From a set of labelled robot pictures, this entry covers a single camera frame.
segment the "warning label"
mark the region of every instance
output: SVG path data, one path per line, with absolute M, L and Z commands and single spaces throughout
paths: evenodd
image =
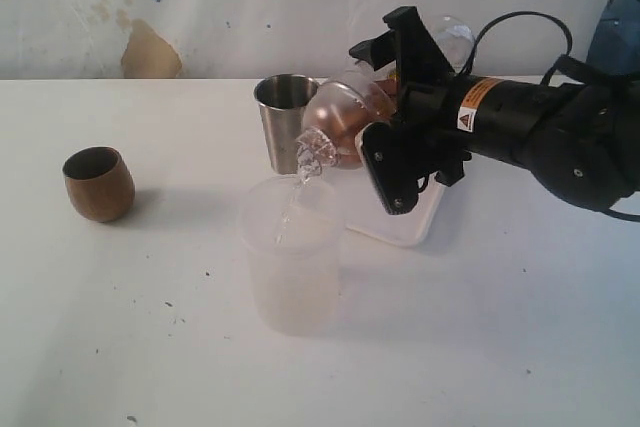
M 473 124 L 476 119 L 478 107 L 485 95 L 502 82 L 501 79 L 486 78 L 474 85 L 464 96 L 458 109 L 458 129 L 465 132 L 473 132 Z

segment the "white wall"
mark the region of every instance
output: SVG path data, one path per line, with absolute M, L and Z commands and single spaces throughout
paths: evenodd
M 121 77 L 129 20 L 151 25 L 182 58 L 186 77 L 331 74 L 347 49 L 381 33 L 400 4 L 450 13 L 474 31 L 504 12 L 557 15 L 587 48 L 606 0 L 0 0 L 0 78 Z M 478 71 L 536 73 L 563 49 L 557 28 L 516 19 L 482 45 Z

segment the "cup rim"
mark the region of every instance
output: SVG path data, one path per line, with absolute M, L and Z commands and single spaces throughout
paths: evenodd
M 309 77 L 307 75 L 304 74 L 275 74 L 275 75 L 270 75 L 269 77 L 265 77 L 264 79 L 262 79 L 260 82 L 258 82 L 258 84 L 254 87 L 253 89 L 253 98 L 255 99 L 256 102 L 258 102 L 260 105 L 264 105 L 265 107 L 268 107 L 269 109 L 273 109 L 273 110 L 277 110 L 280 112 L 291 112 L 293 110 L 299 110 L 299 109 L 304 109 L 306 107 L 306 105 L 299 105 L 296 107 L 291 107 L 288 109 L 283 109 L 282 107 L 276 107 L 275 105 L 269 105 L 264 103 L 262 100 L 260 100 L 258 98 L 258 90 L 260 89 L 260 87 L 265 84 L 266 82 L 273 80 L 277 77 L 295 77 L 295 78 L 300 78 L 300 79 L 304 79 L 307 82 L 314 84 L 316 86 L 316 92 L 318 91 L 318 89 L 320 88 L 320 82 L 318 82 L 318 80 L 314 79 L 313 77 Z
M 268 184 L 272 184 L 272 183 L 276 183 L 276 182 L 288 182 L 290 180 L 295 180 L 297 179 L 297 175 L 296 174 L 290 174 L 290 175 L 279 175 L 276 177 L 270 177 L 269 179 L 263 180 L 262 182 L 256 184 L 255 186 L 253 186 L 247 193 L 246 196 L 247 198 L 251 197 L 251 194 L 253 194 L 254 192 L 256 192 L 258 189 L 264 187 L 265 185 Z M 332 195 L 334 195 L 335 199 L 337 202 L 339 202 L 339 197 L 338 197 L 338 193 L 336 191 L 336 189 L 327 181 L 319 178 L 319 177 L 312 177 L 310 182 L 314 182 L 314 183 L 321 183 L 323 185 L 323 188 L 326 188 L 328 190 L 330 190 L 332 192 Z M 344 214 L 342 213 L 342 209 L 340 209 L 338 207 L 337 211 L 338 211 L 338 215 L 336 217 L 336 228 L 333 229 L 333 231 L 331 232 L 331 235 L 328 235 L 325 239 L 323 239 L 322 241 L 316 243 L 313 245 L 313 247 L 311 248 L 299 248 L 299 247 L 279 247 L 277 249 L 272 248 L 272 249 L 268 249 L 268 248 L 261 248 L 259 245 L 256 245 L 255 242 L 251 242 L 247 239 L 246 235 L 245 235 L 245 230 L 244 229 L 244 222 L 243 222 L 243 218 L 244 218 L 244 214 L 245 211 L 248 207 L 248 202 L 245 201 L 242 203 L 242 206 L 240 207 L 240 213 L 238 215 L 238 220 L 237 220 L 237 224 L 238 224 L 238 230 L 240 231 L 240 237 L 242 238 L 242 243 L 244 244 L 244 246 L 253 251 L 253 252 L 257 252 L 260 253 L 261 255 L 266 255 L 268 257 L 285 257 L 285 258 L 304 258 L 304 257 L 309 257 L 310 255 L 313 255 L 325 248 L 327 248 L 328 246 L 332 245 L 332 244 L 337 244 L 340 240 L 340 237 L 342 236 L 345 227 L 346 227 L 346 222 L 345 222 L 345 218 L 344 218 Z
M 108 151 L 111 154 L 114 154 L 115 163 L 108 170 L 106 170 L 105 172 L 101 173 L 100 175 L 96 175 L 95 177 L 90 177 L 90 178 L 87 178 L 87 179 L 78 179 L 76 177 L 73 177 L 73 176 L 69 175 L 68 172 L 67 172 L 67 169 L 69 167 L 69 163 L 72 162 L 73 160 L 75 160 L 77 158 L 77 156 L 79 156 L 81 154 L 85 154 L 85 153 L 87 153 L 89 151 L 92 151 L 92 150 L 105 150 L 105 151 Z M 92 181 L 101 179 L 105 175 L 108 175 L 109 173 L 113 172 L 122 162 L 123 162 L 122 155 L 120 155 L 120 152 L 118 152 L 113 147 L 96 145 L 96 146 L 93 146 L 93 147 L 87 147 L 85 149 L 79 150 L 76 153 L 74 153 L 71 156 L 69 156 L 69 158 L 62 165 L 62 174 L 64 175 L 65 179 L 71 180 L 73 182 L 92 182 Z

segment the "wooden cup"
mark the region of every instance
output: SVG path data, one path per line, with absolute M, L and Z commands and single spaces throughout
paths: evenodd
M 62 173 L 71 203 L 89 220 L 110 222 L 133 205 L 133 179 L 120 153 L 111 147 L 77 152 L 64 163 Z

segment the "water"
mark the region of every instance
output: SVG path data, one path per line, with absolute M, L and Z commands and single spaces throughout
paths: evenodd
M 313 155 L 313 152 L 308 147 L 301 145 L 298 148 L 298 179 L 291 189 L 291 194 L 282 209 L 282 217 L 280 217 L 280 221 L 276 225 L 275 243 L 277 245 L 282 244 L 285 238 L 287 229 L 291 224 L 292 211 L 298 204 L 305 185 L 309 183 L 311 177 L 320 175 L 321 172 L 322 167 L 316 156 Z

